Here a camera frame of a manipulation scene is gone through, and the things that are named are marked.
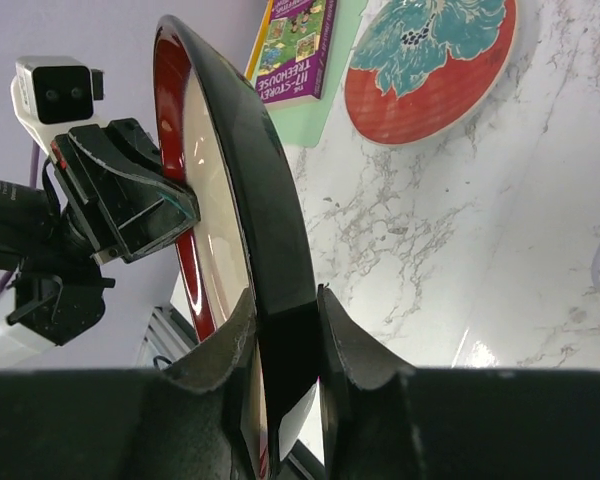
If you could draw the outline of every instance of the book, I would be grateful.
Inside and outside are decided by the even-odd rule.
[[[268,109],[320,100],[337,0],[274,0],[256,91]]]
[[[324,75],[322,98],[319,102],[308,102],[290,108],[269,109],[269,116],[285,145],[316,147],[324,132],[329,112],[338,93],[342,75],[349,64],[349,56],[360,29],[363,13],[369,0],[346,0],[338,3],[333,24],[331,45],[329,46],[329,65]],[[265,13],[264,30],[269,28],[269,11]],[[254,65],[259,65],[262,44],[254,45]],[[257,68],[249,77],[253,87],[256,85]]]

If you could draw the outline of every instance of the decorative plate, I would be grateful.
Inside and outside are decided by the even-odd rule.
[[[345,103],[361,135],[404,145],[462,119],[509,60],[516,0],[390,0],[356,47]]]

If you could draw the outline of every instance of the cable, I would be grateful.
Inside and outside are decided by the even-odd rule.
[[[38,165],[40,162],[40,145],[36,142],[33,142],[33,147],[31,148],[31,162],[29,165],[29,187],[36,188],[38,184]],[[7,288],[9,281],[11,281],[11,277],[13,277],[13,272],[5,272],[2,277],[0,277],[0,295]]]
[[[166,364],[167,367],[170,367],[171,365],[173,365],[173,362],[171,360],[169,360],[167,357],[165,357],[164,355],[156,355],[155,357],[153,357],[153,366],[155,368],[157,368],[158,370],[162,370],[160,368],[160,362]]]

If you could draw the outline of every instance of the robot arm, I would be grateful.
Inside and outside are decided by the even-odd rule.
[[[195,194],[161,175],[159,150],[138,122],[94,115],[101,72],[69,57],[22,57],[16,70],[14,111],[68,202],[60,207],[47,169],[43,189],[0,180],[0,270],[17,272],[14,311],[0,319],[0,367],[102,318],[115,282],[101,265],[150,255],[199,221]]]

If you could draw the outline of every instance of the camera lens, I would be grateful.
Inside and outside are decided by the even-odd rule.
[[[60,95],[58,95],[58,92],[56,92],[55,90],[47,90],[47,93],[45,93],[45,97],[47,97],[47,100],[49,100],[50,102],[57,102],[60,98]]]

